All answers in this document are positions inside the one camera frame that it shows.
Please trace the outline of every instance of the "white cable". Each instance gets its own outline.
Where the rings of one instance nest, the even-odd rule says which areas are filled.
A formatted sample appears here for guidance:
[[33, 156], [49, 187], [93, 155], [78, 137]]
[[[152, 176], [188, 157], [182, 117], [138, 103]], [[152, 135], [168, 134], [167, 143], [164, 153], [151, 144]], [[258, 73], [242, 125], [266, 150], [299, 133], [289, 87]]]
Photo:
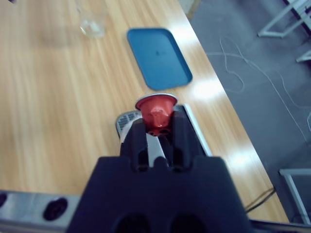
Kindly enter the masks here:
[[[231, 38], [229, 38], [229, 37], [227, 37], [227, 39], [230, 40], [230, 41], [235, 45], [235, 47], [236, 47], [237, 50], [239, 51], [239, 54], [226, 53], [225, 50], [224, 50], [224, 47], [223, 47], [223, 43], [222, 43], [223, 38], [224, 38], [224, 37], [221, 37], [220, 40], [219, 40], [219, 43], [220, 43], [220, 47], [221, 47], [221, 49], [222, 49], [222, 52], [207, 52], [206, 55], [208, 55], [208, 56], [217, 56], [217, 55], [224, 56], [224, 57], [225, 57], [225, 69], [226, 69], [226, 72], [227, 72], [227, 73], [230, 73], [230, 74], [233, 74], [233, 75], [235, 75], [236, 77], [238, 77], [238, 79], [239, 79], [239, 80], [241, 81], [241, 83], [242, 83], [242, 88], [241, 88], [241, 90], [239, 90], [239, 91], [234, 91], [234, 90], [230, 90], [230, 89], [225, 89], [225, 90], [228, 91], [228, 92], [233, 92], [233, 93], [241, 93], [241, 92], [244, 90], [245, 84], [244, 84], [244, 81], [243, 81], [243, 79], [241, 78], [241, 76], [239, 76], [237, 73], [235, 73], [235, 72], [233, 72], [233, 71], [231, 71], [231, 70], [228, 70], [228, 68], [227, 68], [227, 56], [232, 56], [232, 57], [237, 57], [237, 58], [243, 59], [251, 68], [257, 69], [260, 73], [262, 73], [264, 76], [266, 76], [266, 77], [268, 78], [268, 80], [270, 81], [272, 87], [274, 88], [274, 90], [276, 91], [276, 93], [278, 94], [278, 96], [280, 97], [280, 99], [282, 100], [282, 102], [283, 102], [283, 104], [284, 104], [286, 110], [288, 111], [288, 113], [289, 113], [290, 116], [292, 117], [292, 119], [293, 119], [293, 121], [295, 122], [295, 124], [296, 124], [296, 126], [298, 127], [298, 129], [300, 130], [300, 132], [301, 132], [303, 138], [304, 138], [305, 141], [308, 143], [308, 141], [307, 141], [305, 135], [303, 134], [301, 128], [299, 127], [298, 123], [296, 122], [296, 120], [295, 120], [294, 116], [292, 115], [291, 111], [288, 109], [288, 107], [287, 107], [287, 105], [285, 104], [285, 102], [284, 102], [283, 98], [281, 97], [280, 93], [277, 91], [277, 89], [276, 89], [276, 87], [274, 86], [273, 82], [271, 81], [270, 77], [269, 77], [262, 69], [260, 69], [253, 61], [251, 61], [251, 60], [245, 58], [245, 57], [243, 56], [243, 54], [242, 54], [240, 48], [238, 47], [238, 45], [237, 45]], [[283, 83], [284, 90], [285, 90], [287, 96], [288, 96], [288, 97], [290, 98], [290, 100], [292, 101], [293, 105], [296, 106], [297, 108], [300, 108], [300, 109], [311, 108], [311, 106], [301, 106], [301, 105], [298, 105], [298, 104], [296, 104], [296, 103], [293, 101], [291, 95], [289, 94], [289, 92], [287, 91], [287, 89], [286, 89], [286, 87], [285, 87], [285, 83], [284, 83], [283, 76], [282, 76], [277, 70], [275, 70], [275, 71], [280, 75], [280, 77], [281, 77], [281, 79], [282, 79], [282, 83]], [[309, 115], [308, 115], [308, 117], [307, 117], [307, 125], [308, 125], [309, 131], [310, 131], [310, 133], [311, 133], [311, 124], [310, 124], [310, 122], [309, 122], [310, 117], [311, 117], [311, 112], [309, 113]]]

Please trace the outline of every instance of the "silver metal panel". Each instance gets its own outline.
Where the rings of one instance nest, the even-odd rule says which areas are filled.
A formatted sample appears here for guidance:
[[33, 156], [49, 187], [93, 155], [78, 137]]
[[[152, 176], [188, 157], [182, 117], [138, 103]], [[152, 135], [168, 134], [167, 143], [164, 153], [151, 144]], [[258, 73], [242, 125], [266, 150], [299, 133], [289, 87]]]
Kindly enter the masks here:
[[146, 138], [147, 138], [147, 145], [148, 145], [149, 167], [153, 167], [156, 158], [157, 157], [165, 158], [165, 155], [164, 155], [164, 152], [163, 152], [163, 149], [161, 147], [158, 137], [153, 137], [149, 134], [146, 134]]
[[[0, 208], [0, 232], [6, 233], [64, 232], [80, 200], [80, 196], [12, 191], [0, 191], [0, 193], [7, 194], [7, 200]], [[65, 198], [68, 201], [66, 211], [54, 221], [45, 220], [43, 212], [47, 205], [59, 198]]]
[[210, 148], [209, 148], [208, 144], [206, 143], [206, 140], [205, 140], [205, 138], [204, 138], [204, 136], [202, 134], [202, 131], [201, 131], [200, 127], [199, 127], [199, 124], [198, 124], [198, 122], [197, 122], [197, 120], [196, 120], [196, 118], [195, 118], [195, 116], [194, 116], [190, 106], [185, 103], [184, 104], [184, 108], [185, 108], [186, 113], [187, 113], [187, 115], [188, 115], [188, 117], [190, 119], [192, 127], [194, 128], [194, 131], [195, 131], [196, 135], [198, 136], [198, 139], [199, 139], [199, 141], [201, 143], [201, 146], [202, 146], [205, 154], [207, 156], [213, 156], [212, 152], [210, 151]]
[[292, 175], [311, 175], [311, 169], [281, 169], [279, 172], [285, 178], [285, 181], [290, 189], [290, 192], [293, 196], [298, 211], [301, 214], [301, 219], [303, 220], [304, 224], [311, 225], [310, 218], [308, 217], [308, 212], [306, 211], [306, 208], [302, 202], [300, 194], [292, 178]]

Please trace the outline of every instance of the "metal frame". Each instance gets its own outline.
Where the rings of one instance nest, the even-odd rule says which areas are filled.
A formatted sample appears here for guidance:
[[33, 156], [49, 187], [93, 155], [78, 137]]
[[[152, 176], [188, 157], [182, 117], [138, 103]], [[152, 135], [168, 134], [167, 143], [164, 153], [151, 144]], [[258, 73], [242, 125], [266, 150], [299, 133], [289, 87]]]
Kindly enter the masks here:
[[301, 218], [306, 225], [311, 225], [310, 219], [306, 208], [301, 200], [299, 192], [293, 181], [292, 176], [311, 176], [311, 168], [307, 169], [281, 169], [280, 174], [285, 178], [285, 181], [291, 191], [295, 204], [297, 205], [298, 211], [301, 214]]
[[292, 32], [296, 27], [298, 27], [300, 24], [302, 24], [306, 18], [311, 16], [311, 12], [306, 14], [305, 16], [301, 17], [299, 21], [294, 23], [292, 26], [287, 28], [284, 32], [272, 32], [269, 31], [273, 25], [275, 25], [277, 22], [279, 22], [288, 12], [290, 12], [294, 4], [296, 4], [299, 0], [294, 0], [292, 3], [290, 3], [283, 11], [281, 11], [274, 19], [272, 19], [259, 33], [258, 36], [268, 36], [268, 37], [278, 37], [278, 38], [284, 38], [287, 36], [290, 32]]
[[[64, 233], [80, 201], [80, 196], [25, 193], [0, 190], [7, 200], [0, 208], [0, 232]], [[64, 198], [68, 206], [55, 220], [45, 220], [43, 212], [54, 200]]]
[[297, 62], [305, 62], [311, 60], [311, 50], [296, 59]]

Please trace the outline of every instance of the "red coffee capsule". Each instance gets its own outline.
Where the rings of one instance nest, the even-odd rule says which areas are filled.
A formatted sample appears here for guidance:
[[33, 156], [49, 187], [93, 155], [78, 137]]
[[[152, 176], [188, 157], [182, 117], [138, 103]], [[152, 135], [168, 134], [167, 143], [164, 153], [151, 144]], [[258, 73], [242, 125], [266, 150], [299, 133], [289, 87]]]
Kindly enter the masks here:
[[139, 99], [135, 107], [141, 111], [147, 132], [152, 136], [168, 134], [173, 107], [178, 99], [165, 93], [151, 94]]

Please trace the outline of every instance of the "black cable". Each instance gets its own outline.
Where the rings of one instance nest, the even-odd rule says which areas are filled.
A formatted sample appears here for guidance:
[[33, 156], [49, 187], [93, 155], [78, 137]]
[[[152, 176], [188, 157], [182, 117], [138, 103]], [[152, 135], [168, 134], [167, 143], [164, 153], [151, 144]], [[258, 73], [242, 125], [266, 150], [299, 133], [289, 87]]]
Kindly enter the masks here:
[[276, 189], [273, 187], [273, 190], [271, 193], [269, 193], [263, 200], [261, 200], [260, 202], [258, 202], [256, 205], [248, 208], [246, 211], [246, 213], [251, 212], [252, 210], [255, 210], [257, 207], [261, 206], [262, 204], [264, 204], [270, 197], [273, 196], [273, 194], [276, 193]]

